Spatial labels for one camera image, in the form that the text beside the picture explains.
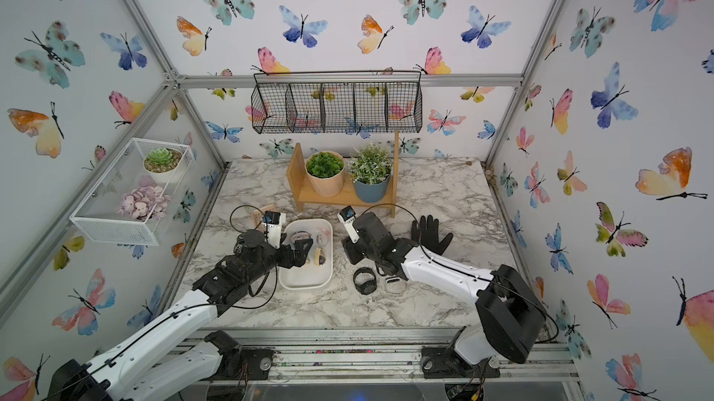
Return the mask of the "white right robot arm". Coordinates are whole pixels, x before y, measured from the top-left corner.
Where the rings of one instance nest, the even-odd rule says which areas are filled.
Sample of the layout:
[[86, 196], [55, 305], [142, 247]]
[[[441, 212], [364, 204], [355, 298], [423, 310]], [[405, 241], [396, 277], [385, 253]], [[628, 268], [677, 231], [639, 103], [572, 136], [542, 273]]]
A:
[[372, 261], [381, 276], [433, 287], [476, 308], [479, 324], [463, 328], [450, 346], [457, 363], [473, 367], [496, 355], [527, 361], [548, 316], [516, 269], [504, 264], [492, 271], [444, 257], [453, 235], [441, 237], [431, 215], [412, 222], [409, 238], [394, 237], [371, 211], [358, 215], [348, 206], [338, 220], [351, 263]]

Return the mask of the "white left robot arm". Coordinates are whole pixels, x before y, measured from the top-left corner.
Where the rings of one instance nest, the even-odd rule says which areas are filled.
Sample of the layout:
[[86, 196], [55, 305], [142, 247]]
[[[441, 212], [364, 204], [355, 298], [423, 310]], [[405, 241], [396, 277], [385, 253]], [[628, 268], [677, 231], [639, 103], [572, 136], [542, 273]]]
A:
[[166, 400], [200, 380], [236, 378], [247, 384], [266, 377], [262, 364], [273, 352], [247, 351], [227, 332], [213, 331], [183, 355], [165, 356], [203, 326], [238, 306], [254, 282], [280, 267], [304, 265], [311, 237], [271, 244], [249, 230], [236, 253], [222, 258], [165, 312], [108, 352], [85, 364], [72, 359], [52, 376], [50, 400]]

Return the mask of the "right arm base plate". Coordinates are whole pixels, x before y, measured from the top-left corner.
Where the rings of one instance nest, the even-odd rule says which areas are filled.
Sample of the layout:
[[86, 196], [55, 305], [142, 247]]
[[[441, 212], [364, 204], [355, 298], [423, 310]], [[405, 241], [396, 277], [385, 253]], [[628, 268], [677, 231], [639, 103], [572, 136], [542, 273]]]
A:
[[451, 347], [422, 347], [420, 367], [425, 379], [495, 379], [500, 370], [484, 359], [478, 364], [468, 364]]

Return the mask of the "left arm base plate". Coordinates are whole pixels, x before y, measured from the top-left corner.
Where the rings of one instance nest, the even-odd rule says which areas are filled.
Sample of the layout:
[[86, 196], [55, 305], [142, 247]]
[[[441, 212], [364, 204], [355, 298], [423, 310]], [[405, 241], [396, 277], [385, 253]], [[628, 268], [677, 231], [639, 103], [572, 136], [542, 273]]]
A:
[[269, 379], [275, 351], [269, 348], [241, 348], [221, 354], [219, 369], [210, 381], [263, 382]]

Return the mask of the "pink white watch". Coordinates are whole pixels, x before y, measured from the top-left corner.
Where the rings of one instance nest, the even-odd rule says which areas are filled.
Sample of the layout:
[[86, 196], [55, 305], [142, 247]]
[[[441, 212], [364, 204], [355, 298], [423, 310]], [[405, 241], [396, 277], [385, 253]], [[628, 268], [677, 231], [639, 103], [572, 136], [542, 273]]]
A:
[[331, 242], [332, 233], [330, 229], [319, 228], [316, 234], [316, 242], [320, 248], [328, 246]]

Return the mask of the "black watch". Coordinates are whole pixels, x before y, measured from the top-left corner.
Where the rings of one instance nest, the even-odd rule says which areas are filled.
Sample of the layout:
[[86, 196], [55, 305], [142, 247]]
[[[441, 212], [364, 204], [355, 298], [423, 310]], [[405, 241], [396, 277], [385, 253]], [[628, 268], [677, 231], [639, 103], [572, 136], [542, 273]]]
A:
[[369, 267], [360, 267], [353, 273], [353, 285], [361, 295], [370, 295], [377, 290], [377, 274]]

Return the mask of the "white translucent watch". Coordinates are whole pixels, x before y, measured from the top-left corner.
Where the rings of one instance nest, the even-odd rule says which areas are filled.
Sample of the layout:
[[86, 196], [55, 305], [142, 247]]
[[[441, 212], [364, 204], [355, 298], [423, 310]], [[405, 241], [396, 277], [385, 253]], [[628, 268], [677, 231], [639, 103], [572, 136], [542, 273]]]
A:
[[385, 292], [391, 297], [403, 296], [407, 290], [406, 281], [396, 276], [385, 279]]

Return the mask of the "beige watch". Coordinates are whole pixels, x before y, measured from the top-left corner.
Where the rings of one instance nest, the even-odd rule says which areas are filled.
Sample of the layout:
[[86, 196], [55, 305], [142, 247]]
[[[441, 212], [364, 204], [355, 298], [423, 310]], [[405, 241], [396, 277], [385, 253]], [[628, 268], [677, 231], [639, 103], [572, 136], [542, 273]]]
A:
[[317, 248], [314, 252], [314, 258], [312, 259], [312, 263], [316, 266], [322, 266], [326, 262], [327, 258], [325, 257], [324, 250], [322, 248]]

